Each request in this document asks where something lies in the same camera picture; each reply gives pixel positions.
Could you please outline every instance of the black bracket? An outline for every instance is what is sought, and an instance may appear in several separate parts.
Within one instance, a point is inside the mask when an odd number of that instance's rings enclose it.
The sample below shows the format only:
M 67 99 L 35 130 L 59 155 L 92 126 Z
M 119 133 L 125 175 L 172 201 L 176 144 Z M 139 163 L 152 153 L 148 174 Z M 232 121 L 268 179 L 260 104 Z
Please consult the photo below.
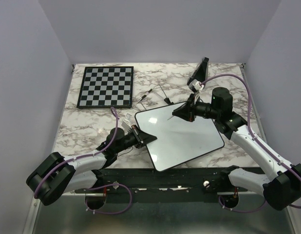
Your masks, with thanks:
M 232 171 L 238 168 L 239 168 L 238 166 L 230 166 L 221 170 L 215 179 L 209 181 L 209 184 L 205 185 L 204 192 L 214 193 L 214 192 L 229 191 L 230 189 L 232 189 L 233 186 L 229 181 L 228 175 Z
M 185 121 L 193 122 L 196 118 L 194 105 L 194 94 L 190 94 L 187 101 L 180 107 L 176 108 L 173 112 L 173 116 L 177 116 Z
M 203 82 L 208 77 L 208 63 L 209 58 L 203 58 L 201 63 L 197 66 L 194 73 L 188 78 L 187 85 L 189 85 L 193 80 Z
M 54 152 L 50 154 L 35 169 L 26 180 L 26 184 L 34 192 L 42 179 L 58 164 L 64 161 L 64 157 Z M 39 190 L 38 198 L 47 206 L 55 202 L 65 191 L 69 181 L 73 177 L 75 169 L 73 166 L 65 164 L 52 173 L 42 184 Z
M 301 177 L 301 164 L 292 169 Z M 263 185 L 263 195 L 268 204 L 277 211 L 295 202 L 301 197 L 301 182 L 290 172 L 279 173 L 279 176 Z

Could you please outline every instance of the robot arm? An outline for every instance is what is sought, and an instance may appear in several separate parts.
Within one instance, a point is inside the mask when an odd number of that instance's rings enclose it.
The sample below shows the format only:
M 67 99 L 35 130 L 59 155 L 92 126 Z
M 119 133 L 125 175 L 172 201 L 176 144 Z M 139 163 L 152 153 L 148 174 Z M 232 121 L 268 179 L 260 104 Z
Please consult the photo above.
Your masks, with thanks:
M 112 129 L 106 141 L 87 157 L 75 160 L 77 156 L 62 156 L 58 152 L 50 154 L 31 173 L 26 180 L 26 184 L 34 192 L 43 178 L 54 167 L 70 159 L 70 162 L 63 164 L 47 178 L 38 192 L 38 198 L 41 202 L 46 206 L 50 205 L 59 199 L 63 193 L 93 187 L 100 176 L 97 170 L 106 168 L 114 163 L 119 152 L 131 146 L 140 149 L 157 139 L 157 137 L 141 131 L 136 125 L 132 126 L 127 135 L 125 135 L 124 130 L 118 128 L 115 139 L 109 148 L 95 155 L 111 141 L 114 132 L 115 129 Z
M 172 112 L 173 116 L 193 122 L 196 116 L 214 119 L 218 131 L 242 147 L 262 168 L 265 175 L 247 172 L 237 166 L 224 170 L 218 181 L 208 184 L 206 190 L 215 191 L 227 186 L 242 187 L 260 194 L 276 210 L 282 210 L 301 197 L 301 182 L 273 159 L 251 136 L 247 121 L 232 111 L 233 97 L 228 89 L 213 89 L 211 103 L 197 101 L 197 94 L 191 94 L 186 103 Z M 292 165 L 254 135 L 269 151 L 301 177 L 301 164 Z

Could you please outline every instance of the silver screw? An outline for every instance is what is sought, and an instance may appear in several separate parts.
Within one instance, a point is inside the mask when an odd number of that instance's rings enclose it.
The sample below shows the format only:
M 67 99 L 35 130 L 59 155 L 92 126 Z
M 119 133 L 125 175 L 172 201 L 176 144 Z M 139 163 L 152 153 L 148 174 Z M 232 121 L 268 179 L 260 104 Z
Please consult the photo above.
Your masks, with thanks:
M 209 186 L 210 186 L 210 183 L 209 183 L 209 181 L 206 180 L 206 181 L 204 182 L 204 187 L 205 187 L 205 188 L 208 188 Z

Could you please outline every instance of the metal floor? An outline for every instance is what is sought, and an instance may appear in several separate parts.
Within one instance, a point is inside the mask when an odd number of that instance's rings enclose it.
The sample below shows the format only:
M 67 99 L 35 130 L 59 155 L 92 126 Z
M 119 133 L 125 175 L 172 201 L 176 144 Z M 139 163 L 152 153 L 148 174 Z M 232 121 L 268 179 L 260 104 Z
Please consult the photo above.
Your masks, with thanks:
M 241 195 L 238 209 L 256 208 L 263 199 Z M 106 204 L 117 211 L 126 204 Z M 268 205 L 251 214 L 221 209 L 217 203 L 135 203 L 124 214 L 101 215 L 87 211 L 84 196 L 63 195 L 50 206 L 40 205 L 35 234 L 293 234 L 287 210 Z

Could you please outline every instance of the cable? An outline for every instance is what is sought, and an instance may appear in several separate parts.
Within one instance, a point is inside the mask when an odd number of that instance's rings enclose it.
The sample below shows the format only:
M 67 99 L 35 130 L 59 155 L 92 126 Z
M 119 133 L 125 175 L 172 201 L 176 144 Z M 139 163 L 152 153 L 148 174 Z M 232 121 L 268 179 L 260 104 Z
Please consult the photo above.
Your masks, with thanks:
M 121 154 L 121 155 L 117 155 L 117 157 L 120 157 L 120 156 L 122 156 L 122 155 L 126 155 L 126 154 L 130 153 L 130 152 L 133 150 L 133 147 L 131 146 L 130 148 L 131 148 L 131 149 L 130 149 L 128 152 L 123 153 L 123 154 Z
M 115 139 L 116 137 L 116 134 L 117 134 L 117 128 L 118 128 L 118 115 L 117 115 L 117 111 L 115 110 L 115 108 L 111 107 L 111 111 L 113 113 L 113 115 L 116 117 L 116 129 L 115 129 L 115 132 L 113 133 L 113 137 L 111 139 L 111 141 L 108 143 L 107 146 L 105 146 L 104 149 L 96 152 L 95 154 L 86 154 L 86 155 L 80 155 L 80 156 L 77 156 L 76 158 L 71 158 L 69 160 L 66 160 L 66 161 L 63 161 L 61 163 L 59 163 L 57 166 L 55 166 L 51 171 L 48 172 L 48 174 L 41 180 L 41 182 L 38 184 L 35 192 L 34 192 L 34 198 L 37 199 L 38 198 L 38 192 L 40 190 L 40 188 L 42 187 L 43 183 L 47 180 L 47 178 L 53 173 L 55 172 L 58 168 L 60 168 L 62 165 L 68 163 L 68 162 L 71 162 L 71 161 L 74 161 L 76 159 L 81 159 L 81 158 L 84 158 L 84 157 L 89 157 L 89 156 L 95 156 L 95 155 L 98 155 L 100 154 L 101 152 L 105 151 L 113 142 L 113 140 Z
M 110 186 L 120 186 L 120 187 L 125 188 L 125 189 L 128 191 L 129 196 L 130 196 L 130 200 L 129 200 L 129 203 L 128 203 L 127 207 L 124 208 L 123 210 L 117 211 L 117 212 L 103 212 L 103 211 L 97 211 L 97 210 L 92 210 L 92 209 L 90 209 L 89 206 L 88 206 L 88 201 L 86 200 L 86 201 L 85 201 L 85 204 L 86 204 L 86 206 L 87 206 L 87 209 L 86 209 L 86 210 L 92 211 L 93 214 L 94 214 L 94 213 L 98 213 L 98 214 L 103 214 L 103 215 L 110 215 L 110 214 L 111 214 L 111 215 L 112 215 L 112 214 L 113 214 L 113 215 L 117 215 L 117 214 L 121 214 L 121 213 L 124 213 L 125 211 L 127 211 L 127 210 L 130 208 L 131 204 L 132 204 L 132 193 L 131 193 L 130 189 L 129 189 L 126 185 L 123 185 L 123 184 L 107 184 L 107 185 L 104 185 L 104 186 L 101 186 L 101 187 L 91 188 L 91 189 L 88 189 L 88 190 L 103 189 L 103 188 L 110 187 Z
M 220 74 L 220 75 L 216 75 L 216 76 L 213 76 L 203 82 L 200 83 L 200 85 L 204 85 L 206 84 L 208 81 L 210 80 L 213 80 L 215 78 L 218 78 L 218 77 L 226 77 L 226 76 L 229 76 L 229 77 L 235 77 L 237 79 L 239 79 L 245 86 L 246 90 L 247 90 L 247 93 L 248 93 L 248 114 L 247 114 L 247 122 L 248 122 L 248 131 L 250 133 L 250 135 L 252 136 L 252 138 L 257 142 L 258 145 L 260 145 L 262 147 L 262 149 L 264 149 L 273 159 L 275 159 L 278 163 L 280 163 L 280 165 L 282 165 L 284 168 L 286 168 L 288 171 L 290 171 L 300 182 L 301 182 L 301 177 L 294 171 L 292 170 L 290 167 L 288 167 L 286 164 L 284 164 L 283 162 L 281 162 L 268 148 L 266 148 L 254 135 L 254 133 L 252 132 L 251 130 L 251 127 L 250 127 L 250 114 L 251 114 L 251 92 L 250 92 L 250 89 L 248 88 L 246 82 L 240 78 L 239 76 L 235 75 L 235 74 Z M 296 206 L 296 205 L 289 205 L 291 207 L 294 207 L 294 208 L 298 208 L 298 209 L 301 209 L 301 206 Z
M 224 198 L 223 198 L 222 196 L 219 196 L 219 204 L 222 206 L 223 209 L 226 209 L 226 210 L 228 210 L 228 211 L 233 211 L 233 212 L 236 212 L 236 213 L 247 214 L 247 213 L 253 213 L 253 212 L 256 212 L 256 211 L 261 210 L 262 208 L 264 208 L 264 206 L 267 205 L 267 201 L 265 200 L 264 203 L 263 203 L 260 207 L 254 209 L 254 210 L 251 210 L 251 211 L 233 210 L 232 208 L 226 207 L 226 206 L 225 206 Z

